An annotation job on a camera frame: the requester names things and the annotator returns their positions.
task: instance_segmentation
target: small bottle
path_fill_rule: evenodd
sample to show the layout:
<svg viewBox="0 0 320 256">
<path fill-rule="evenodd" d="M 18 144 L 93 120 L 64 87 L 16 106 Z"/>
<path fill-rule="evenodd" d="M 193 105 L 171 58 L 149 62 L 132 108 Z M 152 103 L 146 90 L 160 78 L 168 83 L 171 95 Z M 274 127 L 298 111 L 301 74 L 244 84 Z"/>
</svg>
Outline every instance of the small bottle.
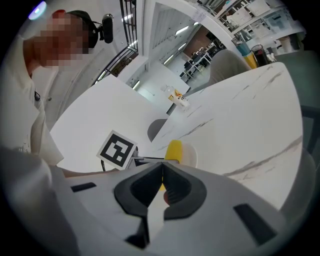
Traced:
<svg viewBox="0 0 320 256">
<path fill-rule="evenodd" d="M 172 86 L 165 84 L 161 87 L 161 91 L 164 92 L 165 96 L 167 96 L 170 101 L 181 107 L 183 111 L 187 111 L 189 109 L 190 103 L 178 90 Z"/>
</svg>

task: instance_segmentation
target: metal railing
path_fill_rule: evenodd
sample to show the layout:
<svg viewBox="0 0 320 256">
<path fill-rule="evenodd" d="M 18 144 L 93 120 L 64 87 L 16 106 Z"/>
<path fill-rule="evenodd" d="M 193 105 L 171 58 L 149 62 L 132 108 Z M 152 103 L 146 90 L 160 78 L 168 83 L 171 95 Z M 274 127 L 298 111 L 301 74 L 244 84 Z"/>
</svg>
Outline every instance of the metal railing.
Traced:
<svg viewBox="0 0 320 256">
<path fill-rule="evenodd" d="M 122 49 L 101 71 L 92 86 L 112 74 L 115 77 L 138 56 L 136 0 L 119 0 L 127 46 Z"/>
</svg>

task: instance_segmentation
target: ceiling light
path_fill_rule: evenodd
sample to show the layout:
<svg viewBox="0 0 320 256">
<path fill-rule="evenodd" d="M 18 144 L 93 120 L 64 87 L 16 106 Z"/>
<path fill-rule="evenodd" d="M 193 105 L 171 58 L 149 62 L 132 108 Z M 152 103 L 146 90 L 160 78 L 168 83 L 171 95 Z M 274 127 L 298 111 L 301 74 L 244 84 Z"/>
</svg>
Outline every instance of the ceiling light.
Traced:
<svg viewBox="0 0 320 256">
<path fill-rule="evenodd" d="M 29 20 L 36 20 L 39 18 L 46 10 L 47 4 L 45 1 L 42 1 L 41 3 L 38 4 L 36 8 L 29 14 L 28 18 Z"/>
<path fill-rule="evenodd" d="M 174 56 L 174 55 L 172 54 L 172 55 L 163 63 L 163 65 L 166 65 L 167 62 L 168 62 L 169 60 L 171 60 L 171 58 L 172 58 L 173 56 Z"/>
<path fill-rule="evenodd" d="M 132 89 L 135 89 L 139 84 L 140 84 L 140 80 L 138 80 L 138 82 L 136 82 L 136 84 L 134 85 L 134 87 Z"/>
<path fill-rule="evenodd" d="M 128 16 L 125 16 L 124 19 L 122 18 L 121 21 L 124 22 L 124 20 L 126 21 L 127 19 L 130 19 L 132 17 L 132 14 L 129 14 Z"/>
<path fill-rule="evenodd" d="M 129 46 L 133 47 L 136 43 L 138 42 L 138 40 L 135 40 L 133 43 L 131 43 Z"/>
<path fill-rule="evenodd" d="M 178 49 L 178 51 L 180 51 L 180 49 L 182 49 L 182 47 L 184 47 L 187 43 L 185 42 L 183 45 L 181 45 Z"/>
<path fill-rule="evenodd" d="M 186 27 L 184 27 L 184 28 L 179 29 L 177 32 L 175 32 L 175 35 L 180 34 L 181 32 L 187 30 L 188 28 L 189 28 L 189 26 L 186 26 Z"/>
<path fill-rule="evenodd" d="M 101 79 L 104 77 L 104 75 L 106 74 L 106 72 L 107 72 L 106 70 L 102 72 L 102 74 L 101 74 L 101 75 L 99 76 L 99 78 L 98 78 L 98 81 L 101 80 Z"/>
</svg>

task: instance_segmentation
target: white table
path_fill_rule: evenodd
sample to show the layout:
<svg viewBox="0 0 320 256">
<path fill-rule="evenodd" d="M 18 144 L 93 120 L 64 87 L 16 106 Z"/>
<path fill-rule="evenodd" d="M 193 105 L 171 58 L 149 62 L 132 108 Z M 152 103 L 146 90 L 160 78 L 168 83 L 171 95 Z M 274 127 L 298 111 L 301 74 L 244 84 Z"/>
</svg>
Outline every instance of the white table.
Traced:
<svg viewBox="0 0 320 256">
<path fill-rule="evenodd" d="M 190 143 L 197 168 L 230 177 L 277 209 L 295 180 L 302 152 L 302 117 L 283 63 L 231 77 L 188 97 L 152 141 L 148 157 L 164 157 L 171 140 Z"/>
<path fill-rule="evenodd" d="M 146 98 L 109 75 L 77 98 L 53 126 L 51 135 L 64 156 L 58 166 L 80 173 L 102 171 L 96 154 L 112 130 L 136 142 L 144 156 L 151 145 L 149 125 L 167 118 Z M 106 170 L 114 168 L 104 165 Z"/>
</svg>

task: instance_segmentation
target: floor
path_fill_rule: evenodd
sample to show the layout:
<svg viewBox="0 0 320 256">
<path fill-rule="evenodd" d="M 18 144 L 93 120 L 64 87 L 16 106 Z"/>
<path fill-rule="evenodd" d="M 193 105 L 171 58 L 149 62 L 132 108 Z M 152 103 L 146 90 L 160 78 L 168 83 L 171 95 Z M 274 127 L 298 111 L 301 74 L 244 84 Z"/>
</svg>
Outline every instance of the floor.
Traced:
<svg viewBox="0 0 320 256">
<path fill-rule="evenodd" d="M 189 79 L 186 84 L 195 89 L 209 81 L 210 77 L 210 66 L 206 66 L 202 72 L 195 71 L 193 78 Z"/>
</svg>

